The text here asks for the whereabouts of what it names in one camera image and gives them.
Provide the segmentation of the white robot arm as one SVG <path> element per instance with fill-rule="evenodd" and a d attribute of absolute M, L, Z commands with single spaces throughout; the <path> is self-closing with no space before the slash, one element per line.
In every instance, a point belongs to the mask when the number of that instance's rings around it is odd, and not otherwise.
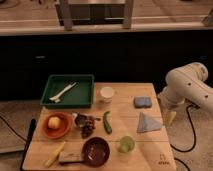
<path fill-rule="evenodd" d="M 172 69 L 166 74 L 166 86 L 157 95 L 165 126 L 172 123 L 176 117 L 175 109 L 185 100 L 213 114 L 213 88 L 205 84 L 207 78 L 208 69 L 199 62 Z"/>

